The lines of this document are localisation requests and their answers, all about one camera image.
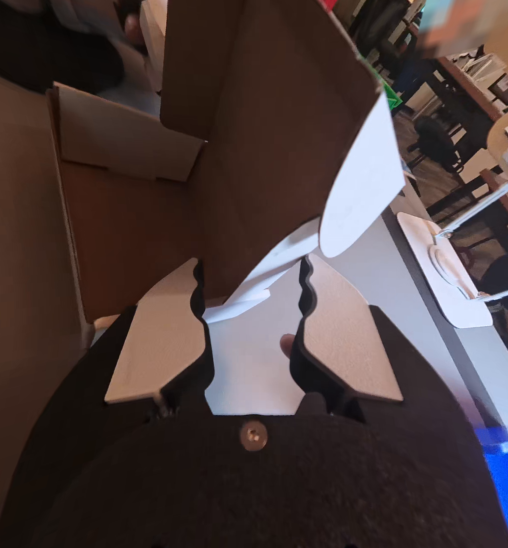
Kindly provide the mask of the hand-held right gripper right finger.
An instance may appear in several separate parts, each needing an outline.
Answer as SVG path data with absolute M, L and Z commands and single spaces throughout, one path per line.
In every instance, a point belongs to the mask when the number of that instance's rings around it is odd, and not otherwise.
M 337 270 L 310 253 L 300 262 L 301 320 L 290 372 L 305 394 L 320 394 L 328 414 L 349 402 L 403 402 L 370 305 Z

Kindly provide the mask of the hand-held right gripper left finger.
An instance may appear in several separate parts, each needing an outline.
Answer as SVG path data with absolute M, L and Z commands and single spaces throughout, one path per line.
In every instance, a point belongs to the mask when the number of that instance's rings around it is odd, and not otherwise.
M 204 400 L 214 380 L 204 312 L 203 266 L 192 258 L 138 302 L 105 403 L 152 400 L 163 412 L 180 412 Z

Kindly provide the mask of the white cardboard box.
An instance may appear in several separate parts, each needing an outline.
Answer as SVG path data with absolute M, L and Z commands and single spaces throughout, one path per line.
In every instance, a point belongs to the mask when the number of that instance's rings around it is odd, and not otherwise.
M 318 1 L 168 1 L 160 115 L 47 91 L 80 311 L 137 304 L 190 259 L 208 323 L 405 186 L 385 90 Z

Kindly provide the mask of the person's left hand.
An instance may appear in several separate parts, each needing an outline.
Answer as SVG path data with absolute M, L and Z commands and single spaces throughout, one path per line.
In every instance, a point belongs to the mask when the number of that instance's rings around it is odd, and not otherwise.
M 136 13 L 127 15 L 124 23 L 124 33 L 128 41 L 134 46 L 145 46 L 145 40 L 141 30 L 140 17 Z

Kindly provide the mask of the black office chair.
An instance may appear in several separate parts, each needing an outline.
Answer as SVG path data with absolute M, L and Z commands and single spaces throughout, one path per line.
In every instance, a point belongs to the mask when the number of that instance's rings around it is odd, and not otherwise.
M 407 152 L 412 153 L 417 150 L 420 154 L 408 164 L 411 169 L 419 165 L 423 158 L 429 158 L 448 173 L 461 173 L 464 168 L 463 160 L 450 135 L 441 124 L 431 117 L 421 116 L 415 120 L 414 129 L 418 139 L 407 147 Z

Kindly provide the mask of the green plastic object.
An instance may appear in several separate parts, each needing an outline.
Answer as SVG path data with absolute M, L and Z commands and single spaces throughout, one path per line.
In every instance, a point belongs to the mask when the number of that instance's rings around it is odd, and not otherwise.
M 403 104 L 403 100 L 385 80 L 383 80 L 382 85 L 386 93 L 388 107 L 392 112 Z

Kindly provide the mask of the wooden desk with clutter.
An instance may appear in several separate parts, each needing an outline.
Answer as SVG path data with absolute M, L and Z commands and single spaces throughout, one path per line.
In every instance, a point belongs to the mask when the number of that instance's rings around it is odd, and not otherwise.
M 508 113 L 508 68 L 494 53 L 478 58 L 457 54 L 437 58 L 448 74 L 494 122 Z

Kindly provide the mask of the white lamp base plate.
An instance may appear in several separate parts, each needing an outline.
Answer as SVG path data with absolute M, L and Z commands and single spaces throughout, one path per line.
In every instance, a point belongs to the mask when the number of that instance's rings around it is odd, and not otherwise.
M 492 326 L 487 305 L 477 300 L 476 285 L 440 227 L 405 212 L 396 218 L 446 320 L 457 329 Z

